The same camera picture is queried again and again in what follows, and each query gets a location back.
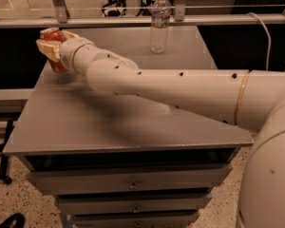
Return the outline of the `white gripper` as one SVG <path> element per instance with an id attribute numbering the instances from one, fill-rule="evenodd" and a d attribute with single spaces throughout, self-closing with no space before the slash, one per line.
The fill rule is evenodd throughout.
<path id="1" fill-rule="evenodd" d="M 59 41 L 45 41 L 38 39 L 36 41 L 39 51 L 47 56 L 53 62 L 60 62 L 67 70 L 72 70 L 78 74 L 80 69 L 75 67 L 75 55 L 83 46 L 94 46 L 94 43 L 78 34 L 63 29 L 62 34 L 66 41 L 62 44 Z"/>

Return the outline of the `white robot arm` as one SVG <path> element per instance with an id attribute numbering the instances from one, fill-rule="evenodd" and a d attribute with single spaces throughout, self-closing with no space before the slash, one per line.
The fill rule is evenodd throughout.
<path id="1" fill-rule="evenodd" d="M 41 53 L 86 77 L 92 90 L 137 95 L 256 133 L 241 181 L 237 228 L 285 228 L 285 72 L 142 69 L 65 31 Z"/>

